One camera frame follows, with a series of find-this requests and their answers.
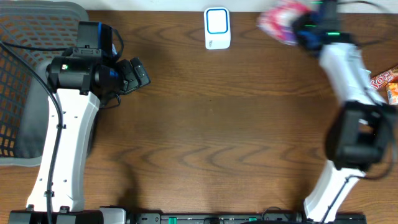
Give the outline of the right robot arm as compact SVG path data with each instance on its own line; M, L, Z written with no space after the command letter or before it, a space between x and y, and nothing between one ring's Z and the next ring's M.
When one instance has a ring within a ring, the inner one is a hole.
M397 110L371 87L359 47L348 33L340 32L338 18L307 12L292 25L299 46L314 54L338 98L340 110L325 140L326 162L321 176L304 200L305 218L312 223L333 223L351 189L360 180L378 180L385 173L368 176L387 146L397 159L394 123Z

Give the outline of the orange red snack bar wrapper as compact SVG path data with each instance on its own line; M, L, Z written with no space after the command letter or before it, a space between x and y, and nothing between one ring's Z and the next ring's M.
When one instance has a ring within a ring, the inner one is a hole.
M375 77L372 77L370 85L375 90L379 90L385 87L389 83L397 82L397 66L390 68L389 70L382 72Z

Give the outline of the purple snack box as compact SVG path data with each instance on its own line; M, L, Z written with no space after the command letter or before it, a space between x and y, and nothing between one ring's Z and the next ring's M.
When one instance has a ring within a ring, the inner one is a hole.
M277 1L268 10L260 13L257 18L257 27L283 44L297 45L293 23L310 11L311 9L302 1Z

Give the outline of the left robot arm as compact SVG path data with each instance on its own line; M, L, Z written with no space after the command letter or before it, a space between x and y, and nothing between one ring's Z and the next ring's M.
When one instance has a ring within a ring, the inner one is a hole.
M49 65L49 120L39 173L24 210L9 223L131 223L120 207L85 209L83 176L99 110L111 96L128 95L150 83L137 57L61 56Z

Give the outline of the small orange snack packet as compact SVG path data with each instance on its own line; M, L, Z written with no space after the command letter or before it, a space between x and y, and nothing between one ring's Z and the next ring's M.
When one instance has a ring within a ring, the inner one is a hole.
M389 104L398 105L398 83L388 83L386 91Z

